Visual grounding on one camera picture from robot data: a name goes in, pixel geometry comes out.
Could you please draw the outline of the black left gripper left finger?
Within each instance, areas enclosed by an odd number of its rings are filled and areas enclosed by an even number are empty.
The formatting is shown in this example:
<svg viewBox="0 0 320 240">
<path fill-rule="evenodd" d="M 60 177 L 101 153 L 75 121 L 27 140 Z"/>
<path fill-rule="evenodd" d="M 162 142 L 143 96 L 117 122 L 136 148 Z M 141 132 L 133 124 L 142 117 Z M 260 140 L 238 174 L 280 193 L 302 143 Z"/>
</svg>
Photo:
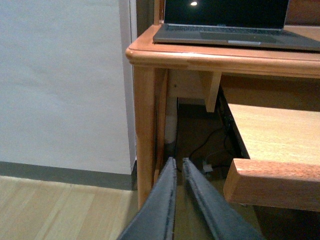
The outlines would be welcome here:
<svg viewBox="0 0 320 240">
<path fill-rule="evenodd" d="M 170 157 L 136 216 L 119 240 L 172 240 L 177 195 L 176 160 Z"/>
</svg>

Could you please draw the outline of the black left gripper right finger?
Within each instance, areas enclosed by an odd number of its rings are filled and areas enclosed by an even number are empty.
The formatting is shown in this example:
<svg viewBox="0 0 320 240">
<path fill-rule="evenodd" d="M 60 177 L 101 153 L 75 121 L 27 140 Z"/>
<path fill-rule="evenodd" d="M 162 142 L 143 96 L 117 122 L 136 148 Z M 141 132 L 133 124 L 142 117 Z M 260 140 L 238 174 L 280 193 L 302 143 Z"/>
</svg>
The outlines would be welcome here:
<svg viewBox="0 0 320 240">
<path fill-rule="evenodd" d="M 189 158 L 183 159 L 187 186 L 215 240 L 263 240 L 264 237 L 234 210 Z"/>
</svg>

